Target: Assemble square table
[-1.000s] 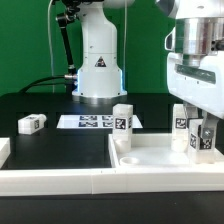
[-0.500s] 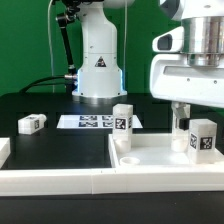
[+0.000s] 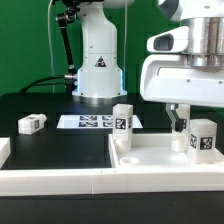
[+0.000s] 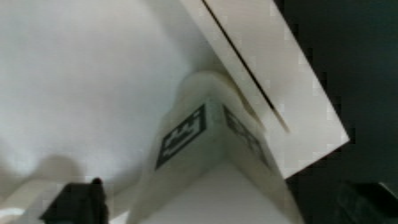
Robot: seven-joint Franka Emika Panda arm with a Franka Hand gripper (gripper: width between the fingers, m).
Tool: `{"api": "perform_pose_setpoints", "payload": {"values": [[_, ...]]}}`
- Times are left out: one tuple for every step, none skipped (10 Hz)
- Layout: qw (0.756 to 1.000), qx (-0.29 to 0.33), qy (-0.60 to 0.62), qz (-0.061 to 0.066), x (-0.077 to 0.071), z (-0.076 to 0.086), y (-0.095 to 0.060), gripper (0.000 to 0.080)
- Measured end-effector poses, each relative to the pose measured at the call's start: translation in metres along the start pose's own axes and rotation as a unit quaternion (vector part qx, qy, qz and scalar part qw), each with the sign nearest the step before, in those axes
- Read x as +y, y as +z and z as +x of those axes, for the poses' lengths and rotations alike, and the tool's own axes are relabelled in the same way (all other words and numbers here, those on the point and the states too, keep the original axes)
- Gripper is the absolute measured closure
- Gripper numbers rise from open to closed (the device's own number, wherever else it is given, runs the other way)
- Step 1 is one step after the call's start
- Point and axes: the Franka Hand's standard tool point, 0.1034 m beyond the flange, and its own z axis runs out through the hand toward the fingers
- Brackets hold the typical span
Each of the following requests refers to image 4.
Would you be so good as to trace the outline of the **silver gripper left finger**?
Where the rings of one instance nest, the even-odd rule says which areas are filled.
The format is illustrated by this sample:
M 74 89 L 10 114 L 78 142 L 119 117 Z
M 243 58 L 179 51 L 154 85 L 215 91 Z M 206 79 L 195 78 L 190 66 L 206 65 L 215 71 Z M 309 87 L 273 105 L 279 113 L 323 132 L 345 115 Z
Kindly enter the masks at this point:
M 39 216 L 44 224 L 108 224 L 108 206 L 103 181 L 69 183 Z

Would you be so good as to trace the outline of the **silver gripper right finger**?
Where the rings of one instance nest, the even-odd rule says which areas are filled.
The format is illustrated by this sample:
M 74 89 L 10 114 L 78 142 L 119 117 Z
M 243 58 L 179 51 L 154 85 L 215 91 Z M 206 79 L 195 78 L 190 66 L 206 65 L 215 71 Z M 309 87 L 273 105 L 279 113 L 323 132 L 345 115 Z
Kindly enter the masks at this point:
M 398 191 L 384 182 L 341 184 L 336 224 L 398 224 Z

